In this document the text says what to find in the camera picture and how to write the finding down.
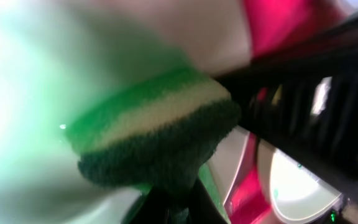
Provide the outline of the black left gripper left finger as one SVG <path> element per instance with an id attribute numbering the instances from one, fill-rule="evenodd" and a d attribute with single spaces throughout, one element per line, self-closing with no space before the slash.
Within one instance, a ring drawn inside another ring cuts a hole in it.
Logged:
<path id="1" fill-rule="evenodd" d="M 168 192 L 152 187 L 129 224 L 172 224 L 172 209 L 177 199 Z"/>

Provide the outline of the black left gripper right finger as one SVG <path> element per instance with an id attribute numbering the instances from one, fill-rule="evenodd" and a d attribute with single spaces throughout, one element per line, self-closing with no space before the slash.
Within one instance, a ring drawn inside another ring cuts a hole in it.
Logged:
<path id="1" fill-rule="evenodd" d="M 227 224 L 200 179 L 195 181 L 186 204 L 191 224 Z"/>

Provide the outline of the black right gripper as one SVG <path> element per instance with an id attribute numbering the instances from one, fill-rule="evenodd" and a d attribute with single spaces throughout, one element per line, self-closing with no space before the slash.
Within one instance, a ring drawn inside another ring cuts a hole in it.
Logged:
<path id="1" fill-rule="evenodd" d="M 358 177 L 358 12 L 220 82 L 244 125 Z"/>

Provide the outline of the green yellow sponge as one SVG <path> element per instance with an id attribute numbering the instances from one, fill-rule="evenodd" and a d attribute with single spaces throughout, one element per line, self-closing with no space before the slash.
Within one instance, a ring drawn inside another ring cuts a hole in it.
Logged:
<path id="1" fill-rule="evenodd" d="M 190 223 L 186 199 L 201 167 L 237 126 L 241 109 L 216 80 L 178 68 L 113 95 L 67 126 L 78 170 L 98 187 L 152 187 L 177 199 L 173 221 Z"/>

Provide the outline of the large white plate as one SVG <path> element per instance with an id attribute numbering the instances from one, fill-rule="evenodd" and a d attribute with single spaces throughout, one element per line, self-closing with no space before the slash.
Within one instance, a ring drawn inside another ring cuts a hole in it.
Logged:
<path id="1" fill-rule="evenodd" d="M 65 130 L 178 68 L 207 76 L 182 49 L 100 2 L 0 1 L 0 223 L 128 223 L 146 193 L 87 181 Z M 227 222 L 206 163 L 200 180 Z"/>

